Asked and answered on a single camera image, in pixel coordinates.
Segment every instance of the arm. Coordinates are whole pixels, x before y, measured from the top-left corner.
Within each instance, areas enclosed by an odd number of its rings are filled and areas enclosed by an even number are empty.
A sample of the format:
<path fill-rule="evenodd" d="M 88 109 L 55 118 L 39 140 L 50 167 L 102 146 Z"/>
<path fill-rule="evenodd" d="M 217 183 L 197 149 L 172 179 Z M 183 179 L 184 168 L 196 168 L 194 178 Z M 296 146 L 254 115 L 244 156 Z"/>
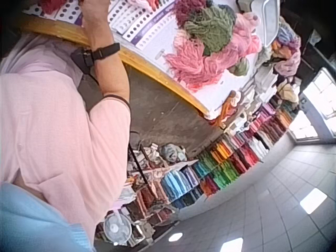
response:
<path fill-rule="evenodd" d="M 107 22 L 109 4 L 109 0 L 84 0 L 81 5 L 83 25 L 92 51 L 114 43 L 113 34 Z M 94 66 L 103 95 L 116 95 L 129 101 L 128 76 L 118 53 L 96 60 Z"/>

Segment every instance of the red yarn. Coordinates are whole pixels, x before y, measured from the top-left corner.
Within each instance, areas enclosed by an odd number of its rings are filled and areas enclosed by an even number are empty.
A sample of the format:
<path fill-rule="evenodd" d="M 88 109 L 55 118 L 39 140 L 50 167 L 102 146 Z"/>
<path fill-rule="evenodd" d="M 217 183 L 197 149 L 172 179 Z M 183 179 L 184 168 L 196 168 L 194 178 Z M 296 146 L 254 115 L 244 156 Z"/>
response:
<path fill-rule="evenodd" d="M 67 0 L 40 0 L 42 10 L 46 14 L 51 14 L 53 11 L 60 9 Z"/>
<path fill-rule="evenodd" d="M 174 13 L 176 15 L 177 25 L 183 27 L 189 20 L 192 12 L 198 12 L 205 8 L 206 0 L 176 0 L 174 4 Z"/>
<path fill-rule="evenodd" d="M 167 54 L 165 59 L 171 65 L 175 78 L 184 81 L 190 91 L 196 92 L 203 86 L 218 83 L 225 69 L 235 65 L 240 58 L 261 50 L 259 38 L 251 35 L 256 25 L 258 20 L 250 19 L 250 14 L 237 14 L 230 43 L 209 57 L 203 56 L 202 41 L 189 39 L 187 33 L 180 30 L 174 39 L 176 54 Z"/>

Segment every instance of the pink sleeve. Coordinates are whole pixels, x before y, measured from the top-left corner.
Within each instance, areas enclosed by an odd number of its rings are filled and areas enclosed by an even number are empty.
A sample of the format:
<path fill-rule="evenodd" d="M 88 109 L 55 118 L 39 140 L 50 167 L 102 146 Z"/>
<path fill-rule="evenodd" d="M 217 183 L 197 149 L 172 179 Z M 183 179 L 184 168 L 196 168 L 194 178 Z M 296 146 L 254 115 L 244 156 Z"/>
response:
<path fill-rule="evenodd" d="M 117 98 L 104 98 L 89 113 L 92 155 L 85 188 L 91 188 L 87 206 L 96 221 L 111 209 L 126 181 L 130 122 L 129 107 Z"/>

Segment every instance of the hand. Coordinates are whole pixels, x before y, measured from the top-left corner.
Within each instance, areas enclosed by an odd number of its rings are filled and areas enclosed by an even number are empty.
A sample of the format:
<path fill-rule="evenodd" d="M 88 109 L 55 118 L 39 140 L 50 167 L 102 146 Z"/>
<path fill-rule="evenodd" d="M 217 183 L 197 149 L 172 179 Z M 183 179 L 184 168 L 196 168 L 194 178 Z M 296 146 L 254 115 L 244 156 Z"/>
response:
<path fill-rule="evenodd" d="M 110 0 L 80 0 L 83 26 L 90 33 L 107 22 Z"/>
<path fill-rule="evenodd" d="M 114 43 L 107 21 L 110 0 L 80 0 L 83 13 L 83 26 L 89 38 L 91 49 L 109 46 Z"/>

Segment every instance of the pink shirt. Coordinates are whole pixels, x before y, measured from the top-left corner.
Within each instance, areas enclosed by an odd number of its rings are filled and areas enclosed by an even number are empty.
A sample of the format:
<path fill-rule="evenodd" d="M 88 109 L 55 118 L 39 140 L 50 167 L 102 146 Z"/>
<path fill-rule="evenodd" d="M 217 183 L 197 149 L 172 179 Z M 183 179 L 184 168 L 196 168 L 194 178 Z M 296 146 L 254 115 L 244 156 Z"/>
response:
<path fill-rule="evenodd" d="M 77 91 L 73 47 L 24 35 L 1 63 L 1 181 L 20 169 L 93 242 L 96 225 L 126 180 L 130 110 L 105 98 L 89 113 Z"/>

